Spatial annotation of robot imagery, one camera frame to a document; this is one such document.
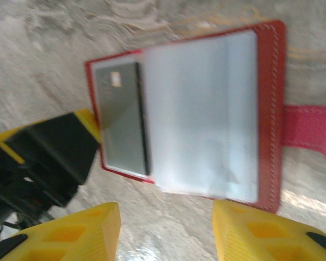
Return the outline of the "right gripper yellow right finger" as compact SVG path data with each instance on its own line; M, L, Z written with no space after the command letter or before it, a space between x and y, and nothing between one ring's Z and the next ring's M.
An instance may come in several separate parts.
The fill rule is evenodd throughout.
M228 200L215 200L218 261L326 261L326 234L312 226Z

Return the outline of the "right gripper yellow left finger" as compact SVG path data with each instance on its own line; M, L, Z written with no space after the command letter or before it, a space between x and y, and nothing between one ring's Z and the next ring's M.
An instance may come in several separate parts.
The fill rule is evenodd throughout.
M120 229L118 203L103 203L1 241L0 261L115 261Z

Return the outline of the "black credit card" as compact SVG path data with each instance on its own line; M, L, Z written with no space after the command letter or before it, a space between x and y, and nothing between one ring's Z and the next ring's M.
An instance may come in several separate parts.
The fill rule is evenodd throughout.
M129 175L149 175L140 64L95 70L106 167Z

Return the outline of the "red leather card holder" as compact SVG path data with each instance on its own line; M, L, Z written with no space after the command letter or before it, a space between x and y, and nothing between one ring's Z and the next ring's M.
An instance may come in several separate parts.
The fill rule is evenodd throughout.
M284 103L286 26L269 20L85 63L104 170L274 213L284 146L326 158L326 106ZM95 70L136 61L149 175L106 167Z

